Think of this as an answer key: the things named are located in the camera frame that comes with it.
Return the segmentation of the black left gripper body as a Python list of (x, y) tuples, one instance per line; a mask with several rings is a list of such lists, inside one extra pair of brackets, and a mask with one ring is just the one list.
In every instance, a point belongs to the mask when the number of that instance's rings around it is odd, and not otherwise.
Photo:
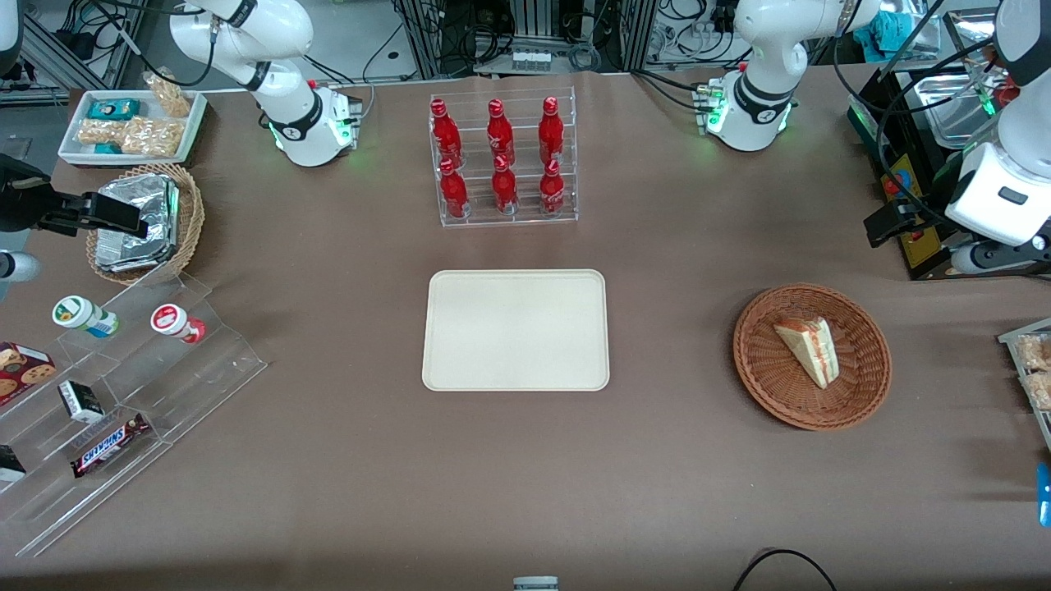
[(871, 248), (879, 248), (893, 238), (933, 231), (939, 242), (947, 239), (943, 212), (926, 199), (892, 198), (864, 220), (866, 239)]

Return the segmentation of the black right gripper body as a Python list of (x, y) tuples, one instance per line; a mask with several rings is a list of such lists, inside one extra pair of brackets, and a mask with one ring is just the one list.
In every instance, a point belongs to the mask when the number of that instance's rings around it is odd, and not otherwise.
[(94, 224), (83, 216), (81, 197), (55, 190), (49, 176), (6, 154), (1, 156), (1, 231), (50, 231), (76, 236)]

